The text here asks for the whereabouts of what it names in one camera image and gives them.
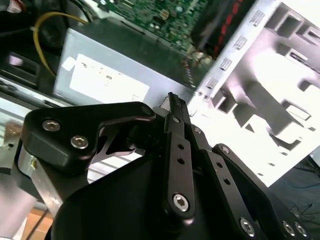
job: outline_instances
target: rectangular cutout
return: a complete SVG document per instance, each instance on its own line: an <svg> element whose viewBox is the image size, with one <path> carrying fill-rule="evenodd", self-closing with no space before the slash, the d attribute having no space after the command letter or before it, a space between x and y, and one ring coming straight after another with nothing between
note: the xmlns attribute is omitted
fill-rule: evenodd
<svg viewBox="0 0 320 240"><path fill-rule="evenodd" d="M275 31L279 36L290 39L304 24L304 19L294 11L280 6L274 12L266 27Z"/></svg>
<svg viewBox="0 0 320 240"><path fill-rule="evenodd" d="M233 47L237 50L240 50L243 48L247 41L248 39L246 39L244 36L240 36L234 43Z"/></svg>
<svg viewBox="0 0 320 240"><path fill-rule="evenodd" d="M277 34L279 36L290 38L293 34L297 32L301 26L301 20L295 18L292 15L288 15L287 18L283 21L282 25L279 27Z"/></svg>
<svg viewBox="0 0 320 240"><path fill-rule="evenodd" d="M265 13L263 11L257 10L253 15L253 17L251 18L250 23L254 27L257 27L261 23L262 19L264 19L264 17L265 17Z"/></svg>
<svg viewBox="0 0 320 240"><path fill-rule="evenodd" d="M232 113L234 109L238 106L236 103L236 100L232 95L227 95L226 99L223 101L223 103L218 107L218 109L225 114Z"/></svg>
<svg viewBox="0 0 320 240"><path fill-rule="evenodd" d="M225 99L226 97L223 91L219 90L211 100L213 107L217 109L225 101Z"/></svg>
<svg viewBox="0 0 320 240"><path fill-rule="evenodd" d="M219 82L219 81L218 81L217 79L215 79L215 78L212 77L212 78L207 82L206 87L207 87L208 89L213 89L213 88L217 85L218 82Z"/></svg>
<svg viewBox="0 0 320 240"><path fill-rule="evenodd" d="M309 44L320 45L320 31L311 25L303 25L296 34Z"/></svg>
<svg viewBox="0 0 320 240"><path fill-rule="evenodd" d="M232 61L228 58L223 59L223 61L221 62L219 68L223 71L226 71L230 65L232 64Z"/></svg>
<svg viewBox="0 0 320 240"><path fill-rule="evenodd" d="M308 32L308 35L309 35L311 38L315 39L317 42L320 41L320 36L317 35L316 33L314 33L313 31L309 31L309 32Z"/></svg>
<svg viewBox="0 0 320 240"><path fill-rule="evenodd" d="M305 112L304 110L291 104L288 101L284 101L282 106L287 110L287 112L296 115L297 117L299 117L300 119L302 119L304 121L308 120L311 117L311 115L309 113Z"/></svg>

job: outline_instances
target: green circuit board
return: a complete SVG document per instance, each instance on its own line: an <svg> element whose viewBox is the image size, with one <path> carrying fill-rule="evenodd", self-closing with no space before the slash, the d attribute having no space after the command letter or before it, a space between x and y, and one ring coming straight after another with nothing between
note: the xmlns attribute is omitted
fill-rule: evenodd
<svg viewBox="0 0 320 240"><path fill-rule="evenodd" d="M106 0L107 8L186 51L207 0Z"/></svg>

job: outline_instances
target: metal plate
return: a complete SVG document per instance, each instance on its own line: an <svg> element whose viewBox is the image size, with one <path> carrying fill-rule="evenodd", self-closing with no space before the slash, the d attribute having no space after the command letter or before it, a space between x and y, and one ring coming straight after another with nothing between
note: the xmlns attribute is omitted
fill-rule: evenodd
<svg viewBox="0 0 320 240"><path fill-rule="evenodd" d="M292 150L278 147L267 132L264 119L254 115L250 119L250 129L240 128L232 113L225 114L206 104L192 118L192 122L202 128L213 146L223 143L267 185L270 186L289 171L320 143L320 75L305 65L294 62L278 54L281 44L288 45L308 58L307 62L320 68L320 48L303 40L297 34L290 39L278 36L271 30L263 29L241 61L234 68L226 83L225 91L231 92L238 103L252 105L245 89L248 83L257 81L280 103L289 101L305 113L311 115L307 121L295 116L304 128L295 132L301 141ZM314 94L299 89L303 81L312 83Z"/></svg>

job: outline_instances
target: electronic component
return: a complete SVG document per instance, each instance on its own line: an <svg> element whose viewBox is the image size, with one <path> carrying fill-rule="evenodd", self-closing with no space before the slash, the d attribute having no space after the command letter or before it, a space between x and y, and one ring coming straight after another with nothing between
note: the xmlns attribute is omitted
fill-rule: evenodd
<svg viewBox="0 0 320 240"><path fill-rule="evenodd" d="M189 37L208 0L106 0L106 8L186 52Z"/></svg>
<svg viewBox="0 0 320 240"><path fill-rule="evenodd" d="M159 16L156 19L164 22ZM162 103L163 95L173 90L185 101L191 99L194 87L183 65L182 52L112 17L100 22L67 33L55 94L77 105L136 100L155 107ZM160 32L163 26L153 21L149 27ZM197 85L206 70L195 68L190 71ZM95 79L90 87L83 75Z"/></svg>
<svg viewBox="0 0 320 240"><path fill-rule="evenodd" d="M160 16L163 18L163 20L167 20L170 16L170 13L167 10L162 10Z"/></svg>
<svg viewBox="0 0 320 240"><path fill-rule="evenodd" d="M215 0L208 3L191 32L195 48L216 58L254 2Z"/></svg>
<svg viewBox="0 0 320 240"><path fill-rule="evenodd" d="M178 13L182 13L184 11L184 9L182 8L182 6L177 6L175 8L175 10L178 12Z"/></svg>

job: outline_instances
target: white label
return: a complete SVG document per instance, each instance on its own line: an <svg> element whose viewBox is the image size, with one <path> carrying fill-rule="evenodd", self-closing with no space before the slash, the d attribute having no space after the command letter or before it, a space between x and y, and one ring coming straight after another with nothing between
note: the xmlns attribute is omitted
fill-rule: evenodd
<svg viewBox="0 0 320 240"><path fill-rule="evenodd" d="M62 63L61 67L70 72L70 70L76 65L76 62L77 61L72 56L69 56L64 63Z"/></svg>
<svg viewBox="0 0 320 240"><path fill-rule="evenodd" d="M102 103L143 102L149 86L78 54L70 88Z"/></svg>

